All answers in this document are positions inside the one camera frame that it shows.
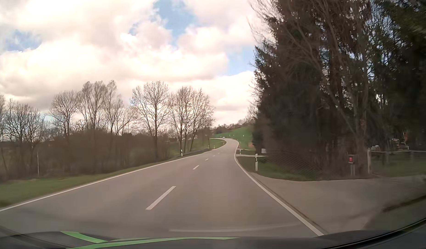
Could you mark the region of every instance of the fence post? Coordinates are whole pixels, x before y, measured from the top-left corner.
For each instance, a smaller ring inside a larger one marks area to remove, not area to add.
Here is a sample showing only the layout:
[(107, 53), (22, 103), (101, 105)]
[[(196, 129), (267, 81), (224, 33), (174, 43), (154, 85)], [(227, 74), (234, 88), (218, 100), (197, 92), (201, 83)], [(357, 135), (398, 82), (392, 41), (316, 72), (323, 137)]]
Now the fence post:
[(36, 152), (36, 159), (38, 161), (38, 178), (39, 178), (39, 152)]
[(370, 174), (371, 173), (371, 149), (370, 148), (366, 151), (366, 158), (368, 161), (368, 174)]

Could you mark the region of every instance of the paved side road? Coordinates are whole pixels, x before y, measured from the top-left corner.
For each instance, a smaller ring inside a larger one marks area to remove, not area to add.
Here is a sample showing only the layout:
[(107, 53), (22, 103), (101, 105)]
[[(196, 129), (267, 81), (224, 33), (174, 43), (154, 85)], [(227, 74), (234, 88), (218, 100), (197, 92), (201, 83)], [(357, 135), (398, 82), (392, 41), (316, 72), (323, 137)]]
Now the paved side road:
[(19, 233), (314, 237), (235, 161), (238, 142), (0, 212)]
[(412, 178), (295, 182), (251, 174), (329, 234), (364, 229), (383, 207), (424, 191), (421, 182)]

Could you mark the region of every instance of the windshield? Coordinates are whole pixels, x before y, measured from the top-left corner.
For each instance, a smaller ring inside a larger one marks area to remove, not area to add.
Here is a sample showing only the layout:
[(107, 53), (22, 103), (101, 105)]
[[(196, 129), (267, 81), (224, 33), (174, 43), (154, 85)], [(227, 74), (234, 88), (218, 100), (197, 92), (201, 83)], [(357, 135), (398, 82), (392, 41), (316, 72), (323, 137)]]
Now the windshield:
[(298, 238), (425, 218), (426, 0), (0, 0), (1, 228)]

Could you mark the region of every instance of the red mailbox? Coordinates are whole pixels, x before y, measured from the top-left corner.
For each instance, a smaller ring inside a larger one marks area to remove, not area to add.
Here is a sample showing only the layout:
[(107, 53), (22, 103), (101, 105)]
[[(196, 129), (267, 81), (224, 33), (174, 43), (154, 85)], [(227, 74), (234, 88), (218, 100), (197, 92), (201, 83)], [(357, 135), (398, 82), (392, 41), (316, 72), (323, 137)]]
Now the red mailbox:
[(348, 163), (354, 164), (354, 155), (348, 155)]

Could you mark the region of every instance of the grass verge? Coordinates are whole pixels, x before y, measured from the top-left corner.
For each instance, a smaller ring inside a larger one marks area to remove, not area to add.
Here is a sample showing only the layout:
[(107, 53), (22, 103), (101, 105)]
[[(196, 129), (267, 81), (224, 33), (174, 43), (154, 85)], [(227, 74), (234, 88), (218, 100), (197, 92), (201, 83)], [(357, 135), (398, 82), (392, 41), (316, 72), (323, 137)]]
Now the grass verge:
[[(223, 146), (226, 142), (224, 140), (212, 139), (210, 143), (216, 145), (216, 148), (218, 148), (220, 146)], [(184, 157), (198, 155), (205, 151), (209, 151), (209, 149), (205, 149), (204, 151), (197, 151)], [(101, 179), (109, 178), (111, 176), (131, 172), (140, 168), (149, 167), (159, 163), (170, 162), (175, 159), (178, 158), (173, 158), (171, 160), (156, 163), (144, 164), (141, 166), (122, 169), (116, 172), (106, 174), (9, 181), (4, 184), (0, 184), (0, 208), (10, 206), (12, 204), (19, 203), (22, 201), (30, 200), (36, 197), (59, 192), (61, 190), (66, 190), (72, 187), (77, 187)]]
[(227, 142), (225, 142), (225, 140), (222, 139), (211, 139), (210, 140), (210, 148), (211, 149), (217, 149), (221, 146), (224, 146)]
[(412, 176), (426, 174), (426, 152), (415, 152), (411, 158), (409, 152), (388, 155), (374, 153), (371, 158), (374, 174), (385, 177)]
[(239, 150), (236, 150), (236, 154), (237, 155), (251, 155), (251, 156), (254, 156), (254, 155), (256, 155), (256, 151), (241, 150), (239, 152)]
[(255, 171), (254, 157), (238, 156), (236, 158), (246, 171), (257, 173), (262, 176), (292, 181), (315, 181), (317, 179), (316, 175), (294, 174), (291, 172), (287, 172), (284, 168), (281, 168), (274, 163), (263, 161), (258, 162), (258, 171)]

